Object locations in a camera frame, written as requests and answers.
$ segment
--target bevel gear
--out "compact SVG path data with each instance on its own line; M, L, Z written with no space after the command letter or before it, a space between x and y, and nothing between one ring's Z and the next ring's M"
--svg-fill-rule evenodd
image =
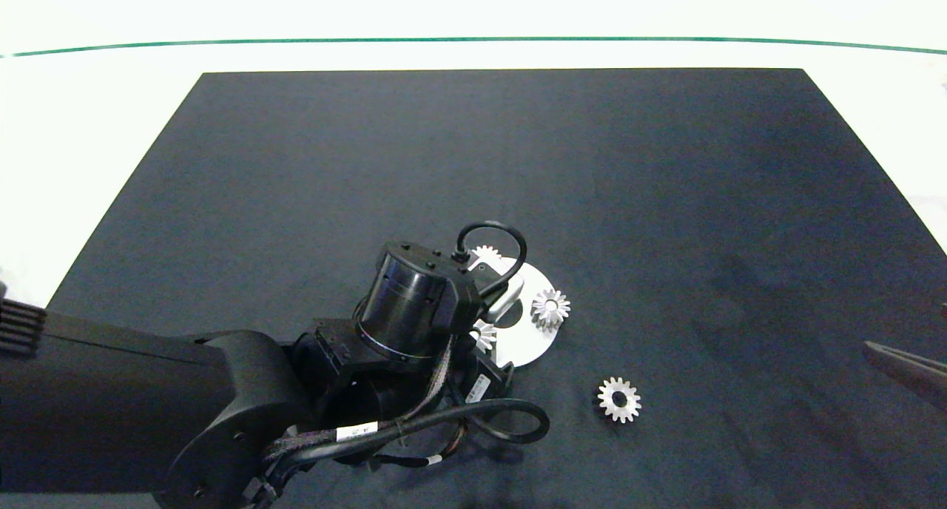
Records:
M602 386L599 387L599 399L601 399L601 404L599 407L605 409L605 416L611 415L613 422L618 422L619 420L622 424L627 420L628 422L635 422L635 417L639 415L638 410L641 408L641 404L638 401L641 399L636 392L637 388L632 387L630 382L622 381L622 378L615 379L606 379L602 381ZM619 407L616 404L615 394L624 394L624 405Z
M503 256L500 255L500 252L497 252L492 246L477 246L476 249L473 249L473 253L476 256L483 260L489 260L490 262L497 262Z
M496 343L496 327L493 324L484 323L483 320L477 320L473 325L471 337L476 338L478 350L486 353L487 350L493 350L493 344Z
M547 289L536 294L530 313L540 328L555 330L569 316L569 304L571 302L565 299L562 291Z

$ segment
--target gear hole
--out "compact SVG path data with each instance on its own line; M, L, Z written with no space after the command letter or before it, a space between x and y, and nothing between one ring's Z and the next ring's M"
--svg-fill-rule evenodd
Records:
M612 393L612 402L615 403L616 407L624 408L628 405L628 397L624 392L615 391Z

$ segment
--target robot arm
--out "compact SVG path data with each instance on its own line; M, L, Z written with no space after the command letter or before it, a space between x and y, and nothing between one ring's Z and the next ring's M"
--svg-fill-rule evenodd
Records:
M464 240L477 228L520 243L503 275L468 270ZM466 226L450 256L388 243L352 318L317 318L291 345L256 331L156 337L3 300L0 489L152 492L166 509L263 509L319 459L418 466L448 457L465 419L511 442L537 441L547 415L499 397L511 365L497 367L469 334L502 313L524 260L523 237L490 221ZM460 384L452 366L466 368ZM480 374L497 383L493 394L465 403ZM446 388L454 405L438 408ZM503 409L539 427L489 428ZM457 430L436 459L378 454L441 422Z

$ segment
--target white background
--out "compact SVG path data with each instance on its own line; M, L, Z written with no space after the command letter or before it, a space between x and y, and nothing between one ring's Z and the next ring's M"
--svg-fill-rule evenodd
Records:
M45 306L201 73L801 67L947 249L947 56L748 43L139 41L706 36L947 50L945 0L0 0L0 280Z

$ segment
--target black cylindrical motor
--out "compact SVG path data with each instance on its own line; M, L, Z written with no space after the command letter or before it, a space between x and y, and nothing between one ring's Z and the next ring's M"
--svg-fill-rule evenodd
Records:
M481 300L463 264L413 243L388 243L357 315L370 344L396 360L426 360L446 334L470 331Z

